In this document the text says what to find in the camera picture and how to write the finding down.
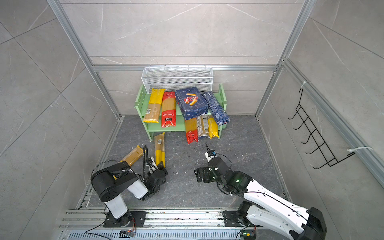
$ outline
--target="white mesh basket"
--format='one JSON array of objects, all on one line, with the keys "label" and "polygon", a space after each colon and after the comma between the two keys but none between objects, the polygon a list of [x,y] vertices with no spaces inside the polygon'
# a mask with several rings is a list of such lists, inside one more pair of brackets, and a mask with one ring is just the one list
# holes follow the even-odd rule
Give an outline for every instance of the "white mesh basket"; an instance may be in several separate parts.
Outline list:
[{"label": "white mesh basket", "polygon": [[175,91],[197,87],[201,93],[212,90],[214,74],[211,67],[146,67],[141,79],[148,94],[152,89]]}]

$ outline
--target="zip tie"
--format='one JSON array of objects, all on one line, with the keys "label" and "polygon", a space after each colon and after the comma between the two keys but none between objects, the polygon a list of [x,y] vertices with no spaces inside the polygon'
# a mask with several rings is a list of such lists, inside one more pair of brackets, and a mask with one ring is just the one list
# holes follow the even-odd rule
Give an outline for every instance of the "zip tie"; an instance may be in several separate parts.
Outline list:
[{"label": "zip tie", "polygon": [[304,84],[306,83],[310,83],[310,82],[304,81],[300,88],[303,88]]},{"label": "zip tie", "polygon": [[357,147],[357,148],[354,148],[354,149],[347,149],[347,151],[348,151],[348,152],[353,152],[353,151],[355,151],[355,150],[359,150],[359,149],[363,149],[363,148],[367,148],[367,149],[371,149],[371,150],[373,150],[373,148],[371,148],[371,147]]}]

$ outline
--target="dark gray floor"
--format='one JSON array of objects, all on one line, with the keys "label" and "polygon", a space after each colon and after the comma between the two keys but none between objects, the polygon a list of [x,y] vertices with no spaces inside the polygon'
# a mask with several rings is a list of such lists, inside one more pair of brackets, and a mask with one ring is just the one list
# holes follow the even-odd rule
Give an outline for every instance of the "dark gray floor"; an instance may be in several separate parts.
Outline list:
[{"label": "dark gray floor", "polygon": [[[223,130],[221,139],[206,139],[188,145],[185,132],[166,132],[167,182],[154,197],[145,202],[124,191],[122,195],[128,208],[237,208],[243,201],[241,197],[224,195],[215,183],[196,181],[194,170],[207,166],[205,143],[229,157],[233,170],[252,176],[270,191],[284,197],[255,117],[231,116],[231,122]],[[108,160],[120,161],[136,145],[147,145],[149,156],[154,156],[154,143],[149,141],[140,118],[125,116]],[[141,159],[132,168],[142,174]],[[97,194],[92,194],[88,207],[104,206]]]}]

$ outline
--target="barilla box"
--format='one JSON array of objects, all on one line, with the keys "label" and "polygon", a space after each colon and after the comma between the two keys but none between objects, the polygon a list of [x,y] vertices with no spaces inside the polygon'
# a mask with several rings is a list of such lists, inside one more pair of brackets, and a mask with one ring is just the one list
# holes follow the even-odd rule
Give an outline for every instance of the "barilla box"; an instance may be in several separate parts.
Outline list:
[{"label": "barilla box", "polygon": [[212,91],[203,93],[203,97],[207,101],[209,111],[211,112],[212,117],[215,119],[218,126],[224,125],[230,121],[228,114],[217,101]]},{"label": "barilla box", "polygon": [[176,90],[175,96],[185,120],[208,113],[208,103],[197,87]]}]

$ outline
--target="spaghetti package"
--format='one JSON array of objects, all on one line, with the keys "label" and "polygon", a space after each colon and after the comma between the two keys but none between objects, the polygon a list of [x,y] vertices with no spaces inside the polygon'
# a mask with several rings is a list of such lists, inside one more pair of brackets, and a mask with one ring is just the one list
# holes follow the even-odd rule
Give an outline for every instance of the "spaghetti package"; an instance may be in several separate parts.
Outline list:
[{"label": "spaghetti package", "polygon": [[217,125],[220,126],[228,123],[230,118],[228,114],[225,112],[225,110],[223,109],[223,107],[220,105],[220,103],[217,101],[212,91],[203,93],[203,97],[206,99],[208,103],[209,111],[211,112]]},{"label": "spaghetti package", "polygon": [[202,115],[197,120],[197,136],[200,138],[209,137],[208,131],[208,115]]},{"label": "spaghetti package", "polygon": [[165,92],[163,95],[161,127],[176,126],[175,92]]},{"label": "spaghetti package", "polygon": [[156,165],[159,167],[166,166],[166,148],[164,143],[165,133],[155,136],[155,156]]},{"label": "spaghetti package", "polygon": [[139,158],[141,158],[141,156],[143,156],[143,149],[137,145],[120,162],[125,161],[131,167]]},{"label": "spaghetti package", "polygon": [[165,89],[152,89],[149,99],[148,108],[145,112],[143,122],[159,122],[161,102]]},{"label": "spaghetti package", "polygon": [[176,90],[175,96],[185,120],[208,113],[208,103],[197,87]]},{"label": "spaghetti package", "polygon": [[185,134],[187,136],[187,143],[198,142],[199,137],[197,135],[197,119],[192,118],[185,121]]},{"label": "spaghetti package", "polygon": [[218,125],[212,115],[208,118],[209,137],[218,137]]}]

